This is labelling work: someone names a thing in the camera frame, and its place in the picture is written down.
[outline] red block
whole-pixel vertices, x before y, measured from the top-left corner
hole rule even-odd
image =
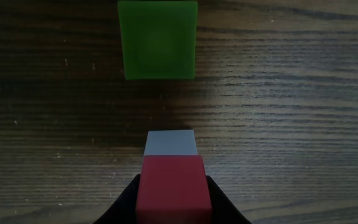
[[[145,156],[138,224],[209,224],[212,206],[201,156]]]

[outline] light blue block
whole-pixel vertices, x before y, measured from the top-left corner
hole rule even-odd
[[[193,130],[149,131],[145,156],[197,155]]]

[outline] block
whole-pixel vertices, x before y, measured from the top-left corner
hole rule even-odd
[[[195,77],[196,1],[119,1],[127,79]]]
[[[136,201],[138,224],[209,224],[201,156],[145,156]]]
[[[144,155],[197,155],[194,131],[149,131]]]

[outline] wooden table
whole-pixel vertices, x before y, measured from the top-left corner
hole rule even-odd
[[[0,223],[91,223],[192,128],[253,223],[358,223],[358,1],[199,1],[196,80],[126,81],[113,1],[0,0]]]

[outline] green block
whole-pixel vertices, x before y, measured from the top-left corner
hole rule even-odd
[[[195,77],[196,1],[119,1],[127,79]]]

